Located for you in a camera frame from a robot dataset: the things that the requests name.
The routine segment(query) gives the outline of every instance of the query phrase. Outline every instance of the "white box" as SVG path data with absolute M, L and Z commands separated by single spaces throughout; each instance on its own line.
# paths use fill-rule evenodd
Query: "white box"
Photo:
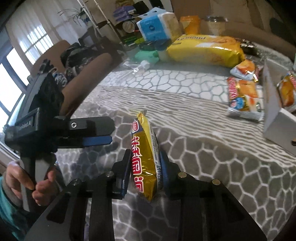
M 276 89 L 276 84 L 288 71 L 287 68 L 271 59 L 265 60 L 263 69 L 265 107 L 263 136 L 296 155 L 296 147 L 291 144 L 291 141 L 296 138 L 296 116 L 281 107 L 281 99 Z

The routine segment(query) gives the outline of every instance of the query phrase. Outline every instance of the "human hand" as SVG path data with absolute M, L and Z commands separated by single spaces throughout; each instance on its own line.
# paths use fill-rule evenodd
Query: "human hand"
M 49 171 L 47 173 L 48 179 L 38 182 L 35 187 L 26 171 L 19 166 L 19 163 L 12 161 L 7 166 L 5 181 L 20 200 L 22 199 L 21 184 L 30 190 L 36 189 L 33 191 L 32 197 L 38 205 L 46 206 L 50 203 L 51 197 L 58 193 L 55 175 L 55 169 Z

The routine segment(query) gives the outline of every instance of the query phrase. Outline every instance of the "screw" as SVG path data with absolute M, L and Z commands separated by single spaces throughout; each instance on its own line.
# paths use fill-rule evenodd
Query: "screw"
M 105 175 L 106 175 L 107 177 L 112 177 L 112 176 L 114 175 L 114 172 L 112 172 L 112 171 L 107 171 L 107 172 L 105 172 Z
M 77 123 L 76 123 L 76 122 L 73 122 L 73 123 L 71 124 L 71 127 L 72 127 L 73 129 L 75 129 L 76 126 L 77 126 Z
M 219 186 L 221 184 L 221 182 L 218 179 L 213 179 L 212 184 Z
M 74 179 L 74 180 L 72 180 L 72 185 L 73 186 L 76 186 L 76 185 L 78 185 L 78 184 L 80 184 L 81 183 L 81 180 L 80 179 L 78 179 L 78 178 L 76 178 L 76 179 Z
M 186 172 L 179 172 L 179 173 L 178 173 L 178 176 L 179 176 L 180 178 L 185 178 L 185 177 L 187 177 L 187 173 L 186 173 Z

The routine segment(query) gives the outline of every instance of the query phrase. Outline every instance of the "tissue package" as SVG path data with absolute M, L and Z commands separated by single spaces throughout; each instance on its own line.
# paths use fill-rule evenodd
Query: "tissue package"
M 174 42 L 182 32 L 174 13 L 165 12 L 137 22 L 145 41 L 171 39 Z

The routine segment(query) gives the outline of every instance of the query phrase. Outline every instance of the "gold foil wrapper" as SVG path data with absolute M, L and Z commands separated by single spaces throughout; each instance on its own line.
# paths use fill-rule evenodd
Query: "gold foil wrapper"
M 142 112 L 131 131 L 132 172 L 135 186 L 148 201 L 162 187 L 162 173 L 156 136 Z

